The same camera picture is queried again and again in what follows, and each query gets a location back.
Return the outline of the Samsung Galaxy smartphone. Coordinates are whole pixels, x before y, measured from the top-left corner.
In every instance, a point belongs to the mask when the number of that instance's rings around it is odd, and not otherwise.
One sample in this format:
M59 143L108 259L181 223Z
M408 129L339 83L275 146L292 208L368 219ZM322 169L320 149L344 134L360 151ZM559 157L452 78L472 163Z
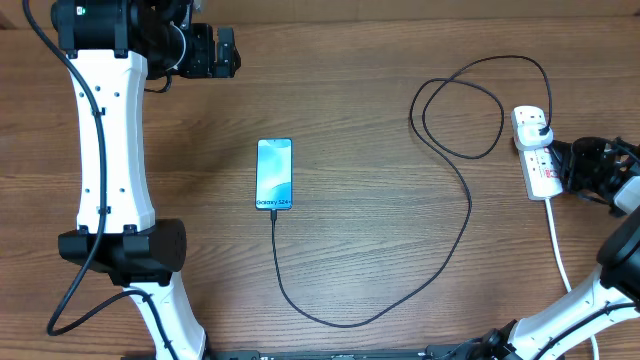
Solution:
M255 206L289 210L293 205L293 142L290 138L257 143Z

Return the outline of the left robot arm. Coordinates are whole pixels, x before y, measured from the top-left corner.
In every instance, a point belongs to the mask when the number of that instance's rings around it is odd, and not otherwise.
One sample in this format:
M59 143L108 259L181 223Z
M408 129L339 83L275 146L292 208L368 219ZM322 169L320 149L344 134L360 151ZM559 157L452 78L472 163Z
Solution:
M145 171L147 82L231 78L234 32L192 19L191 1L59 0L51 9L79 116L81 199L60 256L106 274L138 307L158 359L209 359L182 279L186 230L157 217Z

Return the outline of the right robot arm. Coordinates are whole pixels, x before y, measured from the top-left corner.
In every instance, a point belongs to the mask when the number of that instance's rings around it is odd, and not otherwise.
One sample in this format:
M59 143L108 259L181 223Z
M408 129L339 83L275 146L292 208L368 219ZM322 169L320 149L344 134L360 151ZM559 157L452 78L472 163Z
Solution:
M639 317L639 147L582 137L551 145L564 189L599 196L624 222L603 243L597 266L542 312L493 329L470 359L558 359L598 332Z

